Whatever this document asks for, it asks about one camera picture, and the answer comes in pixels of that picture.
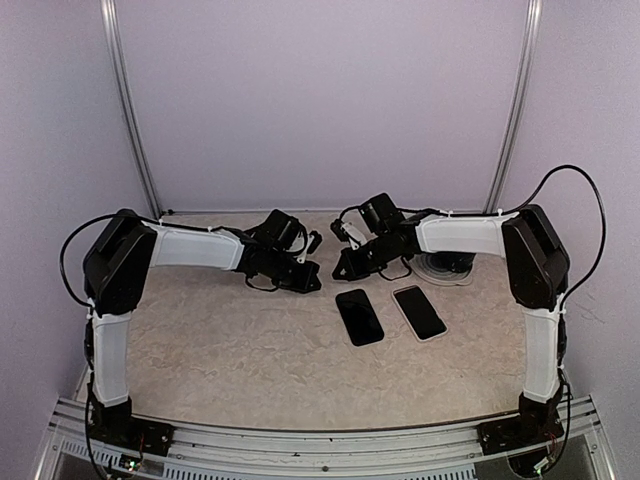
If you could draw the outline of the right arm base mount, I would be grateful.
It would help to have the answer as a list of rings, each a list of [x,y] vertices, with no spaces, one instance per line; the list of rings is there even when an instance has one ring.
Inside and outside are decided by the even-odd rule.
[[[484,455],[493,455],[550,441],[564,435],[557,413],[518,414],[478,425],[479,443]]]

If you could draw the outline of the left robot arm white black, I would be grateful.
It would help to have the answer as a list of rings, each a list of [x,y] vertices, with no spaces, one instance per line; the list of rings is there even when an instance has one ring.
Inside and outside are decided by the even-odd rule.
[[[129,209],[110,219],[83,260],[93,348],[92,393],[106,407],[99,424],[121,445],[140,434],[128,403],[126,378],[129,323],[156,267],[202,267],[264,276],[274,291],[307,294],[320,289],[319,266],[309,260],[322,242],[297,218],[272,211],[247,230],[195,227],[148,220]]]

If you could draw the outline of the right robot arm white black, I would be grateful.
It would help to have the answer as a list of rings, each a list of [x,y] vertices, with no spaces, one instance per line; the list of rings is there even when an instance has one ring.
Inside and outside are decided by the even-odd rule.
[[[382,272],[396,259],[420,254],[485,254],[505,260],[509,288],[525,322],[524,399],[548,404],[561,390],[566,352],[564,301],[570,260],[538,205],[511,213],[456,214],[425,209],[405,216],[396,207],[358,207],[373,238],[335,219],[331,231],[346,243],[332,273],[356,281]]]

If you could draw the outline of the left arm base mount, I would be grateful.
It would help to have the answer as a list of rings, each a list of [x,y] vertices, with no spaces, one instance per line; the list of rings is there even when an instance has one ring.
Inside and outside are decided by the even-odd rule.
[[[142,454],[166,457],[174,431],[171,424],[134,416],[130,402],[112,407],[97,404],[90,415],[92,440]]]

